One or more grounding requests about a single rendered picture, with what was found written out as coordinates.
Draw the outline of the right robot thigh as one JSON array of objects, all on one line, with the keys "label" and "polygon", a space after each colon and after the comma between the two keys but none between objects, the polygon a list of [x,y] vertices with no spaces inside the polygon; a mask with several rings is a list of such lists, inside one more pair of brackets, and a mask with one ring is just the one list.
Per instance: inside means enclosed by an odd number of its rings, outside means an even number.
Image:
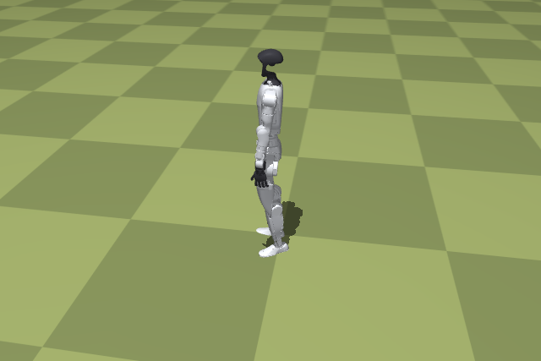
[{"label": "right robot thigh", "polygon": [[275,184],[274,184],[274,186],[275,186],[275,192],[274,192],[274,199],[273,200],[277,200],[281,196],[281,189],[278,186],[276,186]]}]

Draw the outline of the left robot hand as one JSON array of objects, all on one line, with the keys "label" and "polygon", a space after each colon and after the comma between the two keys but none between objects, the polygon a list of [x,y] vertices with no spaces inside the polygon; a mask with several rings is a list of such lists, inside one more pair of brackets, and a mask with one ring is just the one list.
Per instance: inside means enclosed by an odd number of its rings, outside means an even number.
[{"label": "left robot hand", "polygon": [[[269,185],[267,184],[267,181],[266,181],[266,175],[265,175],[265,161],[263,163],[263,168],[257,168],[255,167],[255,172],[254,172],[254,175],[251,177],[251,180],[255,180],[254,181],[254,185],[255,186],[259,186],[261,188],[264,188],[265,186],[266,187],[269,187]],[[265,181],[265,185],[264,185],[264,181]],[[258,184],[257,184],[258,182]],[[260,185],[260,182],[261,182],[261,185]]]}]

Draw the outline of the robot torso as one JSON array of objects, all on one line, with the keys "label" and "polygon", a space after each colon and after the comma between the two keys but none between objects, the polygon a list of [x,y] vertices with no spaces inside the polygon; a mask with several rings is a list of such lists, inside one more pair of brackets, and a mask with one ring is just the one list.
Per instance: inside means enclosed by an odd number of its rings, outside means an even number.
[{"label": "robot torso", "polygon": [[[268,85],[264,85],[264,82],[268,83]],[[279,80],[280,81],[280,80]],[[281,82],[281,81],[280,81]],[[281,141],[278,139],[278,134],[281,131],[281,114],[282,114],[282,104],[283,104],[283,86],[281,82],[281,87],[273,85],[271,81],[264,80],[259,88],[258,95],[257,95],[257,107],[258,107],[258,115],[259,115],[259,125],[263,125],[263,122],[261,120],[261,114],[262,114],[262,96],[264,95],[266,90],[274,90],[276,91],[277,95],[277,103],[276,108],[274,111],[274,117],[273,117],[273,123],[272,128],[269,136],[269,145],[267,146],[267,152],[266,152],[266,158],[268,155],[275,155],[276,160],[279,161],[281,159]]]}]

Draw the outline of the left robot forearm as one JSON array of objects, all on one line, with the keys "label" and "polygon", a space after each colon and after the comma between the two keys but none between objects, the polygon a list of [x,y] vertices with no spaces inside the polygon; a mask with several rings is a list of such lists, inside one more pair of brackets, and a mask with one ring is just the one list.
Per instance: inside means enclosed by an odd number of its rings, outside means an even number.
[{"label": "left robot forearm", "polygon": [[266,129],[261,129],[258,132],[258,139],[256,140],[256,153],[255,157],[255,166],[257,168],[263,168],[263,163],[266,158],[267,146],[269,145],[269,134]]}]

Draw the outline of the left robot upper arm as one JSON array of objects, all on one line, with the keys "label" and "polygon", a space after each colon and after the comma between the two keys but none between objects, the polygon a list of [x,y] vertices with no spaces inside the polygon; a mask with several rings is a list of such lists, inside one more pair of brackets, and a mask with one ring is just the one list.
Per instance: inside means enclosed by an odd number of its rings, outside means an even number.
[{"label": "left robot upper arm", "polygon": [[277,103],[276,91],[266,90],[264,95],[262,96],[261,120],[263,122],[263,125],[260,125],[256,129],[257,136],[258,136],[259,130],[261,129],[266,129],[270,136],[276,103]]}]

